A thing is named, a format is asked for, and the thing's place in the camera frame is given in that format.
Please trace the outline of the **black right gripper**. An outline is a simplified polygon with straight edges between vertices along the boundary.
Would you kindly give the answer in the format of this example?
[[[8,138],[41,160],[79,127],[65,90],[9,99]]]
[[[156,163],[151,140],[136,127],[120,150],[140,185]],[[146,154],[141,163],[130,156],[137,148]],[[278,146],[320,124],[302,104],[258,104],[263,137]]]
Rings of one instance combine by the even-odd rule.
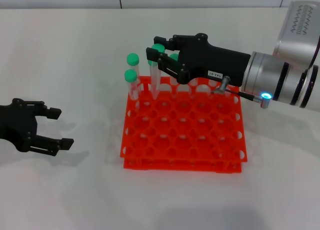
[[[204,33],[175,34],[169,40],[156,36],[153,41],[166,50],[179,51],[177,61],[156,49],[146,49],[147,59],[156,62],[159,70],[175,78],[179,84],[187,84],[195,78],[220,82],[227,76],[230,85],[240,87],[251,58],[248,53],[211,45]]]

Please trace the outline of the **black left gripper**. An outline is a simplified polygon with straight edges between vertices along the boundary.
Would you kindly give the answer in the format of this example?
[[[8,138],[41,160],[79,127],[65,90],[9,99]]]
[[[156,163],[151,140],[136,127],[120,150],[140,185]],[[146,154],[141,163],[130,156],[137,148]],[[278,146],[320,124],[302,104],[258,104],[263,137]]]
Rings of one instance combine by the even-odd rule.
[[[56,156],[60,150],[68,151],[74,140],[36,135],[36,116],[57,120],[61,113],[59,108],[48,108],[43,101],[14,98],[11,104],[0,107],[0,138],[11,142],[19,152]]]

